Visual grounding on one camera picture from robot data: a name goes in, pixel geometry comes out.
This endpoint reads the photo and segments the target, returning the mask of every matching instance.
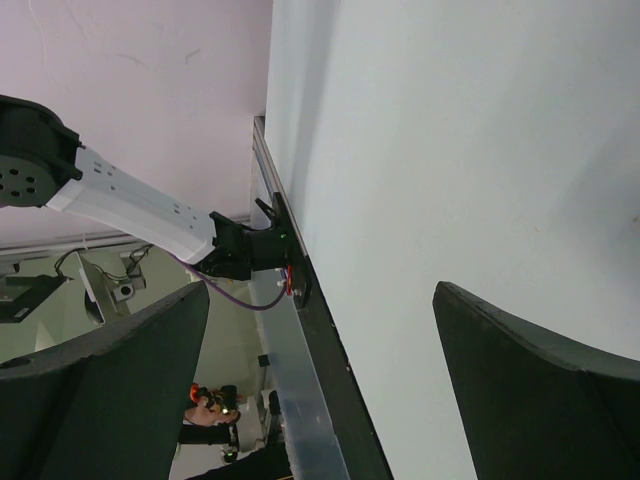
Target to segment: white wall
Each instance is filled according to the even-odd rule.
[[[396,478],[474,477],[439,280],[640,359],[638,18],[275,2],[267,140]]]
[[[195,206],[249,212],[270,0],[0,2],[0,93],[42,103],[123,170]],[[0,245],[106,228],[0,211]]]

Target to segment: cable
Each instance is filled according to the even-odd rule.
[[[200,273],[199,271],[197,271],[195,268],[193,268],[191,265],[186,264],[184,262],[181,262],[180,260],[178,260],[176,258],[176,261],[182,265],[184,268],[187,269],[187,271],[189,271],[191,274],[195,275],[196,277],[198,277],[200,280],[204,281],[204,283],[206,283],[209,287],[211,287],[212,289],[214,289],[216,292],[218,292],[220,295],[222,295],[223,297],[225,297],[227,300],[230,300],[231,302],[235,303],[236,305],[238,305],[239,307],[242,308],[246,308],[247,310],[251,310],[253,312],[264,312],[266,310],[270,310],[273,307],[275,307],[278,303],[280,303],[280,300],[282,300],[282,297],[284,297],[285,292],[287,291],[287,287],[286,285],[284,287],[282,287],[282,290],[280,291],[280,293],[278,294],[278,296],[276,297],[276,299],[267,304],[267,305],[251,305],[250,303],[245,303],[242,300],[238,300],[236,297],[234,297],[233,295],[225,292],[223,289],[221,289],[218,285],[216,285],[213,280],[211,280],[209,277],[207,277],[206,275],[203,275],[202,273]]]
[[[97,268],[100,271],[100,273],[102,273],[109,280],[113,280],[114,282],[121,282],[129,278],[129,275],[131,275],[131,273],[136,269],[136,267],[140,264],[142,259],[149,254],[149,250],[151,250],[152,248],[153,248],[153,245],[144,245],[140,248],[136,248],[135,250],[133,250],[129,254],[129,260],[131,260],[131,264],[127,267],[126,273],[123,276],[117,276],[117,275],[113,275],[112,273],[106,272],[101,266],[96,265],[95,263],[92,263],[91,265]],[[69,250],[67,253],[62,255],[58,260],[56,260],[56,263],[53,265],[53,268],[55,269],[56,273],[60,278],[64,278],[64,273],[62,273],[61,267],[62,267],[62,264],[65,262],[65,260],[69,258],[69,255],[76,252],[84,252],[85,250],[86,249],[84,248],[74,248],[73,250]],[[141,255],[139,255],[138,258],[134,258],[133,256],[140,251],[144,251],[144,252]]]
[[[64,273],[62,273],[62,270],[60,270],[60,267],[62,267],[62,264],[69,257],[69,255],[71,255],[72,253],[83,252],[83,251],[84,251],[84,248],[74,248],[73,250],[69,250],[67,253],[62,255],[58,260],[56,260],[56,263],[53,264],[53,268],[58,274],[58,277],[65,278]]]

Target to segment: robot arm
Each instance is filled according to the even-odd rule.
[[[190,265],[215,249],[214,220],[118,170],[90,148],[76,154],[80,180],[70,179],[46,203],[157,245]]]
[[[0,96],[0,205],[48,207],[104,223],[201,273],[248,280],[286,267],[288,236],[273,210],[264,231],[181,203],[111,165],[45,107]]]

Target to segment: person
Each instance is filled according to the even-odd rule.
[[[209,399],[202,396],[198,403],[184,412],[184,422],[178,436],[181,445],[227,445],[233,440],[229,428],[239,419],[239,412],[208,408]]]
[[[278,443],[187,480],[293,480],[293,474],[286,447]]]

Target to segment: ceiling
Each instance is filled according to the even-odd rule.
[[[143,181],[249,212],[252,119],[265,108],[272,2],[0,3],[0,93],[41,103]],[[104,231],[47,209],[0,210],[0,245]]]

